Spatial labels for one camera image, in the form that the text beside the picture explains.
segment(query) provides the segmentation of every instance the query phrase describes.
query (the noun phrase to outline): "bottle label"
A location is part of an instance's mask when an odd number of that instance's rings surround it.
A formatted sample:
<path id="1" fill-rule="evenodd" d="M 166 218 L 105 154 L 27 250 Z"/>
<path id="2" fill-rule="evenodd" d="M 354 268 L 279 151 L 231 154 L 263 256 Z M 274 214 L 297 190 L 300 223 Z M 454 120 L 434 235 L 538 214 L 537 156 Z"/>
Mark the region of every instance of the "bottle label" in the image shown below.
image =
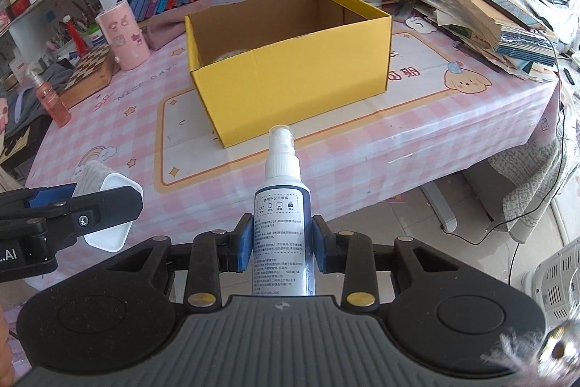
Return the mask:
<path id="1" fill-rule="evenodd" d="M 304 199 L 298 189 L 270 189 L 254 202 L 254 295 L 308 295 Z"/>

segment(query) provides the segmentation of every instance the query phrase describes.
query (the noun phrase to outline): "smartphone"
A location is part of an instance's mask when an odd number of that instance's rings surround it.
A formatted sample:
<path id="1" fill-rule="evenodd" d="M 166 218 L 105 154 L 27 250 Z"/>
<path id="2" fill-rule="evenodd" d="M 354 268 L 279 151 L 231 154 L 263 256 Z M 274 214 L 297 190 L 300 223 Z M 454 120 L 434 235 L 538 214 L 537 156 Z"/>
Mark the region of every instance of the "smartphone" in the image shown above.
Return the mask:
<path id="1" fill-rule="evenodd" d="M 526 30 L 541 30 L 545 32 L 546 26 L 537 18 L 524 11 L 509 0 L 483 0 L 491 7 L 500 11 L 503 15 L 517 23 L 520 27 Z"/>

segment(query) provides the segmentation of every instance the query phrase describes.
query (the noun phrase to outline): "gold screw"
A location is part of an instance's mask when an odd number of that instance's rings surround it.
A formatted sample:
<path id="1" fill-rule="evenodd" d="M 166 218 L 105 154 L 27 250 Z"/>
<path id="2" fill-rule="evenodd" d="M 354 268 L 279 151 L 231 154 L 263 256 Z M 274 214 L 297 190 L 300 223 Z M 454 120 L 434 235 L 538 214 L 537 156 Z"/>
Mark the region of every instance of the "gold screw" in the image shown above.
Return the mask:
<path id="1" fill-rule="evenodd" d="M 346 296 L 346 301 L 355 307 L 369 307 L 375 300 L 375 296 L 368 292 L 353 292 Z"/>
<path id="2" fill-rule="evenodd" d="M 193 305 L 194 307 L 211 307 L 214 303 L 216 303 L 216 297 L 212 293 L 197 292 L 192 293 L 187 298 L 187 302 L 189 302 L 189 305 Z"/>

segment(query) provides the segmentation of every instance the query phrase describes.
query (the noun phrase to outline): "power cord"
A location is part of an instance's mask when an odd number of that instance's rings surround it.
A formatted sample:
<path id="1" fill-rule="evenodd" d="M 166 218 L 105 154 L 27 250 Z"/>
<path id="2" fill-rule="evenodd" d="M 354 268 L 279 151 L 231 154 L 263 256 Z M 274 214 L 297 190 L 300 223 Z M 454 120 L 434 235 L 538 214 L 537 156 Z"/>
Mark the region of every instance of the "power cord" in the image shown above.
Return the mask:
<path id="1" fill-rule="evenodd" d="M 543 37 L 546 38 L 547 41 L 549 41 L 550 46 L 552 46 L 552 50 L 554 51 L 554 56 L 556 58 L 556 69 L 558 70 L 558 79 L 560 82 L 560 91 L 562 91 L 562 78 L 560 77 L 560 66 L 558 65 L 558 53 L 556 53 L 556 49 L 553 45 L 553 43 L 542 33 Z M 538 206 L 536 208 L 534 208 L 533 210 L 527 211 L 526 213 L 522 213 L 521 215 L 518 215 L 517 217 L 514 217 L 510 220 L 506 220 L 505 222 L 501 222 L 498 223 L 495 227 L 493 227 L 491 230 L 488 230 L 488 232 L 486 233 L 486 235 L 480 239 L 480 241 L 478 241 L 477 243 L 474 243 L 472 241 L 469 241 L 467 238 L 463 238 L 460 235 L 457 235 L 455 233 L 451 233 L 450 231 L 446 231 L 445 228 L 443 228 L 442 226 L 442 231 L 443 233 L 445 233 L 446 235 L 452 235 L 452 236 L 456 236 L 456 238 L 462 239 L 463 241 L 465 241 L 466 243 L 476 247 L 477 245 L 481 245 L 485 239 L 491 235 L 491 233 L 498 227 L 505 225 L 506 223 L 511 223 L 514 222 L 518 219 L 521 219 L 522 217 L 525 217 L 526 215 L 529 215 L 530 213 L 534 213 L 536 210 L 538 210 L 541 205 L 543 204 L 544 200 L 546 200 L 546 197 L 549 196 L 552 191 L 554 190 L 554 187 L 556 187 L 556 183 L 559 181 L 560 179 L 560 173 L 562 172 L 562 164 L 564 161 L 564 131 L 565 131 L 565 127 L 566 127 L 566 114 L 564 113 L 564 106 L 562 105 L 562 103 L 560 103 L 560 111 L 562 112 L 562 151 L 560 153 L 560 166 L 558 167 L 558 175 L 556 176 L 556 179 L 554 181 L 554 184 L 552 184 L 552 187 L 550 187 L 550 190 L 547 191 L 546 195 L 543 197 L 543 199 L 540 201 L 540 203 L 538 204 Z M 560 120 L 558 120 L 558 123 L 556 124 L 556 129 L 558 129 L 558 125 L 560 124 Z M 515 247 L 515 251 L 513 252 L 513 257 L 511 259 L 511 264 L 509 265 L 509 271 L 507 273 L 507 283 L 508 285 L 511 285 L 511 271 L 513 270 L 513 263 L 515 261 L 515 254 L 517 253 L 518 248 L 520 248 L 520 243 L 517 244 L 517 246 Z"/>

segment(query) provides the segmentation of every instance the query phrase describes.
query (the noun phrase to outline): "gray ribbed panel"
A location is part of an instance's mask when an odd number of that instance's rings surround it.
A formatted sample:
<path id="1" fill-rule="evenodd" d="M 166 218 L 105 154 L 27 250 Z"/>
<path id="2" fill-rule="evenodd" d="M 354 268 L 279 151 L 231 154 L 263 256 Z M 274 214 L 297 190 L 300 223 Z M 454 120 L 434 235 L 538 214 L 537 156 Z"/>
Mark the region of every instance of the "gray ribbed panel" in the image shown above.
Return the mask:
<path id="1" fill-rule="evenodd" d="M 280 302 L 289 306 L 280 310 Z M 38 368 L 17 385 L 504 387 L 509 379 L 431 372 L 401 354 L 376 319 L 347 314 L 329 296 L 234 296 L 221 312 L 189 316 L 172 343 L 139 366 L 100 376 Z"/>

